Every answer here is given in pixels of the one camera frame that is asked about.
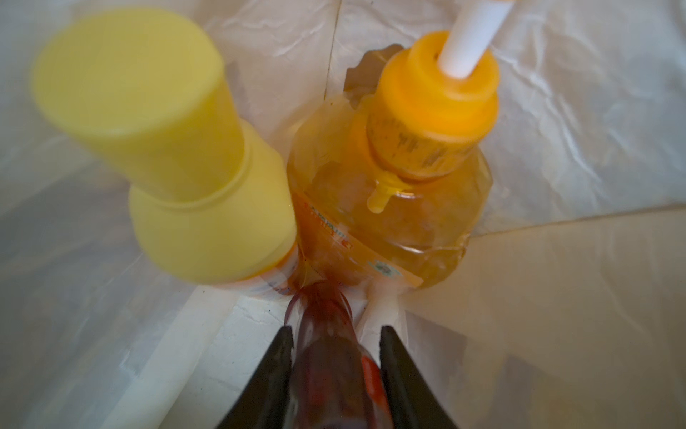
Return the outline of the orange bottle yellow cap front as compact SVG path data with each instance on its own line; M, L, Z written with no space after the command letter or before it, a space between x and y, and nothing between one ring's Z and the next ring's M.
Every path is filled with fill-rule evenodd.
M221 54L151 7L89 16L38 54L44 118L130 183L144 253L187 282L292 294L297 225L280 153L242 119Z

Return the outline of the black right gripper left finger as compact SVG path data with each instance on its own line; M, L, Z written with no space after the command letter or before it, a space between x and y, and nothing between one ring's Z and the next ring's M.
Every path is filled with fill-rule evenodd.
M245 389L216 428L283 427L289 401L293 347L292 329L289 326L281 327Z

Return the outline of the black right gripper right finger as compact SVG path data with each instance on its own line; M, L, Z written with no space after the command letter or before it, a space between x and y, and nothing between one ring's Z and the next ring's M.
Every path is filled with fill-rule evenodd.
M395 428L458 429L390 325L382 327L380 359L382 381Z

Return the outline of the cream canvas shopping bag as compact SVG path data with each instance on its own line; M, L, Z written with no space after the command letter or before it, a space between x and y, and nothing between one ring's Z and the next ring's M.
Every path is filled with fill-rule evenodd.
M1 5L1 425L211 428L285 303L191 285L139 249L128 187L49 125L30 66L114 1ZM492 44L494 178L464 262L352 303L395 325L463 428L685 425L685 5L519 1Z

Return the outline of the large orange pump soap bottle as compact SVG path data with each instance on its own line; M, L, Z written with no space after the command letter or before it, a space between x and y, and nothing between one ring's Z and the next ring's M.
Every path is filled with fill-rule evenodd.
M491 190L489 44L513 8L472 1L451 30L365 53L299 127L289 187L305 261L342 286L434 286L466 253Z

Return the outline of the red Fairy bottle front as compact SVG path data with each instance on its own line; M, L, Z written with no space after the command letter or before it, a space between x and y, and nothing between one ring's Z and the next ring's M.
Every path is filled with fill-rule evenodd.
M381 370L359 343L339 286L319 280L289 303L294 359L286 428L392 428Z

